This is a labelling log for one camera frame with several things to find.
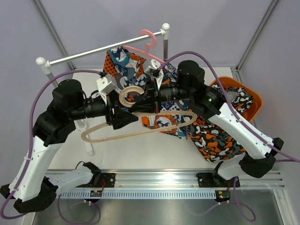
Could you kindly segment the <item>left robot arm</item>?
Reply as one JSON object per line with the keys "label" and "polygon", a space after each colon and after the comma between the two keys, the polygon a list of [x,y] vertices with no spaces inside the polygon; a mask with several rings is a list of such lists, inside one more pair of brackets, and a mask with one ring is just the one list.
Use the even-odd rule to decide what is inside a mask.
{"label": "left robot arm", "polygon": [[118,104],[107,106],[101,97],[87,99],[78,80],[64,80],[52,91],[47,110],[30,123],[31,142],[20,171],[13,182],[0,188],[6,199],[15,199],[18,213],[43,211],[57,196],[75,187],[103,184],[101,170],[91,162],[57,178],[45,175],[58,150],[76,129],[75,121],[101,116],[114,129],[138,121],[137,116],[122,110]]}

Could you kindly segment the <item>orange black camouflage shorts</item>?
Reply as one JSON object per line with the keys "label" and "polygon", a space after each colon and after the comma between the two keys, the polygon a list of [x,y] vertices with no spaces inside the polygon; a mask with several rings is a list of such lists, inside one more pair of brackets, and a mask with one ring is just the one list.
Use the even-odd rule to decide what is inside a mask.
{"label": "orange black camouflage shorts", "polygon": [[187,131],[200,154],[209,162],[218,163],[246,151],[222,128],[202,117],[189,125]]}

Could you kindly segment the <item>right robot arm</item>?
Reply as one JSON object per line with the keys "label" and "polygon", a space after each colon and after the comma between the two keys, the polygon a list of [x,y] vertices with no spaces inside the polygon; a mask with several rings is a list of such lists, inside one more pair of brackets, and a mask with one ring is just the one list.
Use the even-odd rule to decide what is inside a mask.
{"label": "right robot arm", "polygon": [[261,178],[275,164],[275,155],[284,142],[262,134],[238,115],[225,90],[204,84],[204,70],[192,60],[178,65],[178,78],[173,86],[157,88],[147,83],[146,92],[129,109],[131,113],[155,113],[164,102],[189,100],[188,108],[197,116],[222,128],[244,149],[241,157],[218,163],[211,175],[217,186],[225,186],[232,178],[249,175]]}

